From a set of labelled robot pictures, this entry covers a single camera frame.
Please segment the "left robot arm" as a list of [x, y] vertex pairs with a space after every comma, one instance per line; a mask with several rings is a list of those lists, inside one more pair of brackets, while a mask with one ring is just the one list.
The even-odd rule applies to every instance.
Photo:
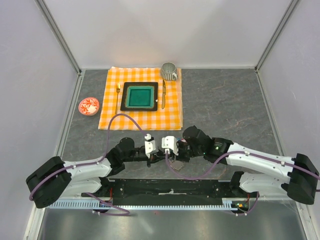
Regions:
[[141, 147], [125, 137], [105, 155], [83, 161], [63, 161], [51, 157], [26, 178], [29, 199], [38, 209], [50, 206], [61, 197], [95, 193], [99, 197], [110, 191], [108, 182], [102, 180], [117, 175], [125, 169], [126, 162], [146, 162], [147, 166], [165, 158], [154, 138]]

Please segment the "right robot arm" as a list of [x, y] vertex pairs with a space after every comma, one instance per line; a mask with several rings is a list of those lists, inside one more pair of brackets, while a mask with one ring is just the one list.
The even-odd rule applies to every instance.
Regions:
[[284, 197], [305, 204], [315, 202], [320, 174], [308, 156], [272, 155], [244, 147], [229, 139], [209, 137], [196, 126], [188, 127], [176, 143], [177, 160], [188, 162], [203, 157], [212, 164], [238, 166], [255, 171], [236, 171], [229, 191], [235, 197], [245, 193]]

